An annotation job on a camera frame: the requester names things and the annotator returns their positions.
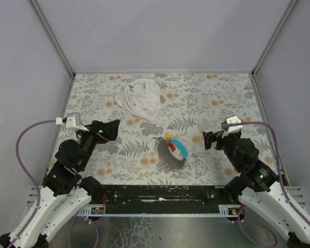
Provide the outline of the red tagged key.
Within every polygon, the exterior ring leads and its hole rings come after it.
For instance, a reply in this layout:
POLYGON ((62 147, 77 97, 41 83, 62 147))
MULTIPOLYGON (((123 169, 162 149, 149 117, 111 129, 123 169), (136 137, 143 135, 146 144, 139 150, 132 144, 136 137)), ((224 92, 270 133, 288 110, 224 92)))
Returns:
POLYGON ((174 144, 171 143, 171 142, 168 142, 168 147, 169 147, 172 151, 175 151, 175 150, 176 150, 174 144))

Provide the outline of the yellow tagged key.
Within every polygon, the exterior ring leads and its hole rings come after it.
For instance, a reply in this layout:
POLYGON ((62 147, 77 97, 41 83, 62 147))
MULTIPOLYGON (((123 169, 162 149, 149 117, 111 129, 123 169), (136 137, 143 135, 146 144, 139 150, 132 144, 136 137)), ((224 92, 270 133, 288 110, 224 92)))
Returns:
POLYGON ((171 140, 171 139, 172 139, 171 136, 170 136, 168 133, 165 133, 165 138, 166 138, 167 140, 171 140))

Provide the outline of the blue key tag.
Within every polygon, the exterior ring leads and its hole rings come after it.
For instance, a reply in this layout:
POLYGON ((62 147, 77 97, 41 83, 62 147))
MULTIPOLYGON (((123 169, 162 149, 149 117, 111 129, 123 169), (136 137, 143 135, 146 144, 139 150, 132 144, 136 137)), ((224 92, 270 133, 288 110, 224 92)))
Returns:
POLYGON ((182 157, 184 159, 188 157, 189 153, 181 141, 174 138, 171 140, 171 143, 180 150, 180 152, 182 153, 182 157))

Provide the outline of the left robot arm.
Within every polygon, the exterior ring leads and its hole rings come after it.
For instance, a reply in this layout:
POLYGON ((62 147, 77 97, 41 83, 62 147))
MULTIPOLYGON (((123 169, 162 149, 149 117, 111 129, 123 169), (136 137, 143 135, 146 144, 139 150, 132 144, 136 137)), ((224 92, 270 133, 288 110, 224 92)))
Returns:
POLYGON ((55 154, 56 162, 42 185, 33 182, 37 199, 23 221, 11 233, 0 237, 2 247, 48 247, 58 230, 91 201, 102 199, 102 185, 83 172, 97 144, 114 141, 118 135, 118 119, 103 123, 94 120, 83 126, 77 116, 56 118, 54 123, 76 132, 79 141, 62 142, 55 154))

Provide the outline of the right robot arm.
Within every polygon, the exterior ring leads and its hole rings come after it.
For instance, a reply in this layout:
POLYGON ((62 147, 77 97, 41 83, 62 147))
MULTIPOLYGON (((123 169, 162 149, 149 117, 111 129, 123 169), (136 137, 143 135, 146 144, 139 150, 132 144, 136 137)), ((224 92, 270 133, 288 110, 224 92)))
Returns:
POLYGON ((283 186, 282 178, 259 159, 259 150, 241 132, 203 132, 205 149, 215 144, 239 173, 225 189, 259 214, 287 241, 288 247, 310 247, 310 215, 283 186))

